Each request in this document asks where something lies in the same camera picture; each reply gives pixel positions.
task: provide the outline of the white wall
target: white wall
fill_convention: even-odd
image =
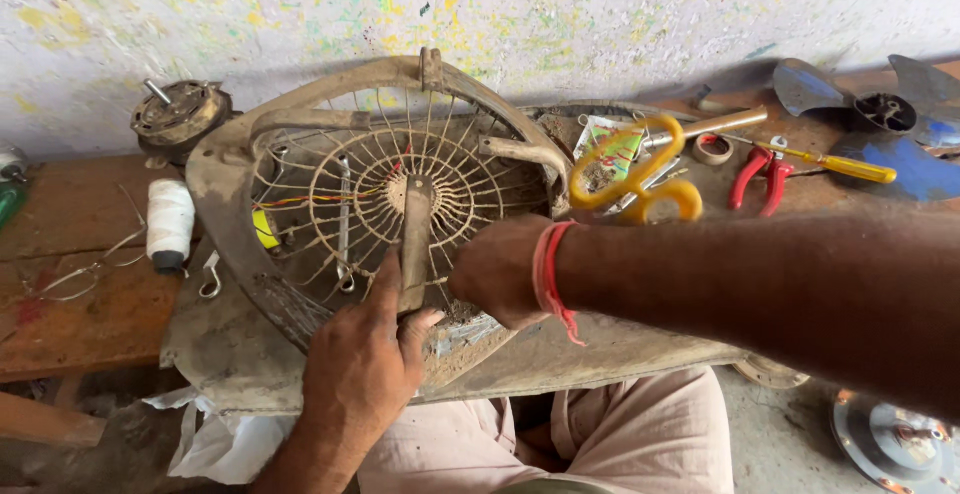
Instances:
[[[133,152],[145,77],[225,81],[249,109],[425,44],[531,103],[630,98],[758,58],[948,55],[958,35],[960,0],[2,0],[0,137],[35,158]]]

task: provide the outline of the fan blade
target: fan blade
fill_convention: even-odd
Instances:
[[[960,107],[918,109],[917,126],[907,135],[930,147],[960,147]]]
[[[903,55],[891,55],[889,59],[896,70],[896,94],[918,110],[960,98],[960,80],[947,72]]]
[[[930,155],[907,136],[887,132],[852,132],[830,154],[896,169],[889,184],[832,173],[835,181],[879,196],[915,202],[960,197],[960,164]]]
[[[850,107],[854,101],[827,74],[798,58],[785,58],[776,65],[774,90],[794,116],[816,107]]]

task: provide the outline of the white plastic bag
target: white plastic bag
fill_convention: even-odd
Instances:
[[[180,446],[170,461],[169,476],[205,476],[223,484],[247,484],[290,435],[297,417],[217,415],[216,406],[195,387],[144,399],[156,409],[187,406],[180,426]],[[196,429],[197,414],[203,425]]]

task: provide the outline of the leg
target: leg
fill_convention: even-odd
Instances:
[[[573,462],[554,476],[644,494],[732,494],[730,425],[713,372],[559,391],[551,433],[559,455]]]
[[[514,416],[503,400],[502,417],[488,400],[407,407],[360,466],[361,491],[487,494],[545,476],[513,456]]]

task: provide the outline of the red pliers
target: red pliers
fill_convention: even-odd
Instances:
[[[786,139],[778,135],[770,140],[770,144],[786,147]],[[760,216],[770,216],[777,210],[777,205],[784,196],[784,181],[786,176],[793,173],[793,166],[784,161],[784,153],[768,151],[761,146],[753,147],[750,151],[750,159],[733,181],[733,188],[729,190],[729,208],[737,210],[740,205],[743,205],[743,192],[747,188],[747,182],[765,165],[767,166],[767,204],[763,205]]]

